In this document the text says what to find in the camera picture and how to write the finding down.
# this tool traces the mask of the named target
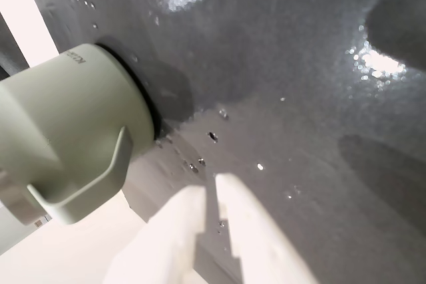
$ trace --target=plastic part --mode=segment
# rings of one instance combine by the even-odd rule
[[[216,176],[219,214],[245,284],[317,283],[304,260],[253,193],[233,174]]]
[[[123,126],[106,171],[60,202],[46,200],[33,184],[27,186],[28,190],[51,217],[61,223],[75,223],[111,199],[122,188],[132,156],[132,147],[132,138]]]
[[[240,258],[245,284],[318,284],[275,221],[235,175],[218,174],[216,190],[220,218],[228,219],[232,255]],[[178,192],[115,257],[104,284],[189,283],[196,235],[204,232],[205,215],[204,187],[188,186]]]
[[[205,219],[204,187],[179,191],[114,258],[104,284],[185,284]]]
[[[66,223],[90,214],[120,190],[121,178],[105,177],[100,184],[109,180],[114,192],[100,188],[108,194],[97,192],[90,206],[73,200],[58,210],[103,175],[123,126],[132,138],[131,156],[147,151],[154,140],[141,92],[124,67],[96,45],[77,46],[2,80],[0,101],[0,168],[30,202],[34,197],[27,186],[32,185],[43,206],[55,207],[51,215]],[[79,211],[71,212],[70,205]],[[61,212],[67,216],[59,218]]]

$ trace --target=gray panel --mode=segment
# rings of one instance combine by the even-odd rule
[[[61,52],[109,47],[163,117],[172,143],[144,164],[162,173],[131,181],[144,213],[189,183],[213,204],[214,173],[231,171],[322,283],[426,281],[424,0],[84,1],[36,0]],[[368,70],[366,41],[405,73]],[[213,205],[208,219],[203,248],[239,278]]]
[[[27,68],[27,61],[0,14],[0,80]]]

